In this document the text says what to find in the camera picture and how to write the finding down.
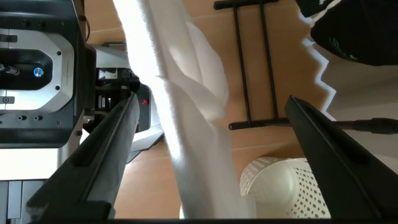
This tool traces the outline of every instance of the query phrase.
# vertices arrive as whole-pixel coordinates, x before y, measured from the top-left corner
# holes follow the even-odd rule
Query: white perforated basket
[[[258,218],[330,218],[306,159],[258,158],[243,170],[240,187],[256,198]]]

